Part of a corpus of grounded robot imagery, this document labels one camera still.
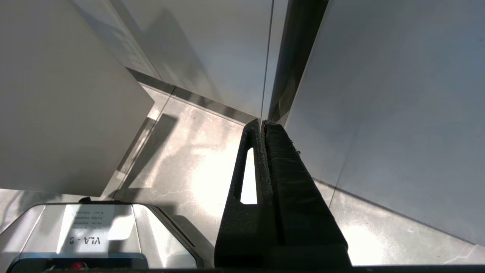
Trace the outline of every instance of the label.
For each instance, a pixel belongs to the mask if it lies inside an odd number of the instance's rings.
[[[108,256],[108,232],[115,205],[66,205],[57,254]]]

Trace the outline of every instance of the white marble surface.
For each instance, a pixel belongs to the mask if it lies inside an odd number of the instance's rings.
[[[96,199],[114,196],[158,205],[191,239],[203,244],[205,255],[210,256],[243,127],[169,94],[145,89],[156,101],[149,118],[157,123],[135,164],[131,166],[127,160],[131,168],[126,169],[131,173],[126,176],[116,171],[103,195]],[[481,246],[325,184],[317,182],[316,186],[348,241],[354,265],[485,263]],[[82,197],[0,189],[0,230],[34,204],[77,202]]]

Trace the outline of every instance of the white label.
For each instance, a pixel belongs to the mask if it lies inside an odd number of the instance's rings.
[[[108,232],[115,205],[66,205],[57,254],[108,256]]]

